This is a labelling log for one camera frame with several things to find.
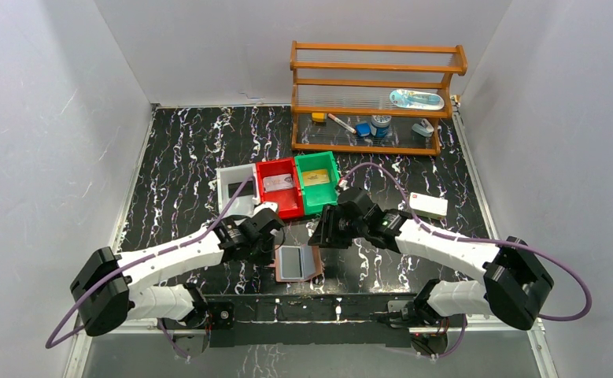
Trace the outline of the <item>black card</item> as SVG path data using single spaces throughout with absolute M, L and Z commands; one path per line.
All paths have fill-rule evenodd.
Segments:
M 255 187 L 253 181 L 248 181 L 245 183 L 237 182 L 230 183 L 227 185 L 227 192 L 229 197 L 231 198 L 238 191 L 238 197 L 243 196 L 255 196 Z

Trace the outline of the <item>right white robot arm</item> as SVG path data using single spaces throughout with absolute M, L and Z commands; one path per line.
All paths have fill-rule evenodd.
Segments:
M 426 258 L 468 278 L 429 280 L 410 303 L 400 309 L 390 306 L 380 318 L 393 327 L 435 326 L 452 315 L 477 314 L 526 331 L 554 286 L 544 266 L 519 243 L 468 243 L 461 234 L 427 231 L 410 213 L 382 209 L 366 191 L 350 188 L 340 193 L 336 204 L 323 207 L 308 244 L 343 250 L 358 238 L 379 249 Z

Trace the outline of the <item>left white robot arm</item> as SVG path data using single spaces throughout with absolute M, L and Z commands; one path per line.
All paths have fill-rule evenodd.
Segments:
M 251 217 L 224 217 L 211 231 L 203 228 L 144 250 L 96 250 L 70 286 L 86 334 L 100 336 L 125 321 L 150 318 L 200 328 L 214 316 L 201 290 L 192 283 L 168 287 L 163 282 L 229 261 L 267 265 L 284 225 L 277 205 L 270 202 Z

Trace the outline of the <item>gold yellow card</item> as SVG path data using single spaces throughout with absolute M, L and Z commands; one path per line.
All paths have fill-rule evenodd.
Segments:
M 304 171 L 301 174 L 304 187 L 311 187 L 320 184 L 326 184 L 331 181 L 329 172 L 327 169 L 314 169 L 310 171 Z

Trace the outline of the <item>white silver card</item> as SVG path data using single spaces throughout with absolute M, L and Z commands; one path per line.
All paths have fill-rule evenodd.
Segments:
M 294 187 L 293 177 L 287 174 L 266 176 L 262 179 L 265 192 L 288 190 Z

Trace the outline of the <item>green plastic bin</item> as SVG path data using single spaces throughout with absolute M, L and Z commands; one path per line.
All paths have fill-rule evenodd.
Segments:
M 320 214 L 325 205 L 337 203 L 338 165 L 331 151 L 294 158 L 301 186 L 305 216 Z

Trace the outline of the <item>red plastic bin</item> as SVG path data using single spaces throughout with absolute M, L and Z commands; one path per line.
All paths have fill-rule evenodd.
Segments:
M 260 200 L 278 205 L 277 214 L 282 220 L 305 215 L 301 186 L 293 157 L 256 163 Z

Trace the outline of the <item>white plastic bin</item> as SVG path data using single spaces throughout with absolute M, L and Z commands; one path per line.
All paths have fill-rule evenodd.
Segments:
M 260 203 L 255 164 L 236 165 L 216 170 L 219 211 L 227 216 L 250 217 Z

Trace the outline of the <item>white box red label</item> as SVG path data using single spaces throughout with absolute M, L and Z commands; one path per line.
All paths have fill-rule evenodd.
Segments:
M 442 220 L 447 216 L 448 200 L 412 192 L 409 195 L 409 206 L 417 215 L 431 219 Z

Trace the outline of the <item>blue small block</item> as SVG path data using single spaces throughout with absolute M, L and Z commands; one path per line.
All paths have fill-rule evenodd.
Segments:
M 355 125 L 356 134 L 359 137 L 367 137 L 371 134 L 371 127 L 369 123 L 363 122 Z

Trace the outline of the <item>red white marker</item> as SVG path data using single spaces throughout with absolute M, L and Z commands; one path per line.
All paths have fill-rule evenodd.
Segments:
M 336 117 L 334 114 L 328 113 L 327 117 L 329 119 L 331 119 L 333 122 L 335 122 L 336 124 L 340 125 L 342 128 L 344 128 L 348 132 L 350 132 L 350 133 L 352 133 L 354 135 L 356 134 L 356 129 L 354 127 L 352 127 L 351 125 L 347 124 L 346 122 L 344 122 L 340 118 Z

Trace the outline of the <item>yellow small block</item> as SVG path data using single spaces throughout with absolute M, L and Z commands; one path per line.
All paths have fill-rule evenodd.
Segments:
M 327 115 L 325 113 L 311 113 L 311 120 L 316 124 L 324 124 L 327 121 Z

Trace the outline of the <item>wooden shelf rack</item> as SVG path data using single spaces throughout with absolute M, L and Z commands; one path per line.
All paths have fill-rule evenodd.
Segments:
M 342 153 L 407 154 L 437 156 L 439 132 L 430 138 L 418 136 L 412 125 L 427 119 L 437 128 L 453 113 L 450 86 L 453 77 L 468 71 L 463 45 L 410 46 L 359 43 L 305 43 L 290 48 L 293 119 L 291 146 L 294 150 Z M 396 89 L 440 95 L 445 107 L 436 111 L 402 109 L 391 104 Z M 384 138 L 359 137 L 327 118 L 324 124 L 311 120 L 311 113 L 334 114 L 355 128 L 371 116 L 392 117 Z

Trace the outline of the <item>grey stapler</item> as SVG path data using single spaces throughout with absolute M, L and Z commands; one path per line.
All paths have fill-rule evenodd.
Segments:
M 412 131 L 424 138 L 430 138 L 435 132 L 435 127 L 427 119 L 421 119 L 412 125 Z

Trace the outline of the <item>clear blister package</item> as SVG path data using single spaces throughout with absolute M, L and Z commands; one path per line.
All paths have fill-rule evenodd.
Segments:
M 445 100 L 440 95 L 425 91 L 396 89 L 390 93 L 389 100 L 402 109 L 436 111 L 445 107 Z

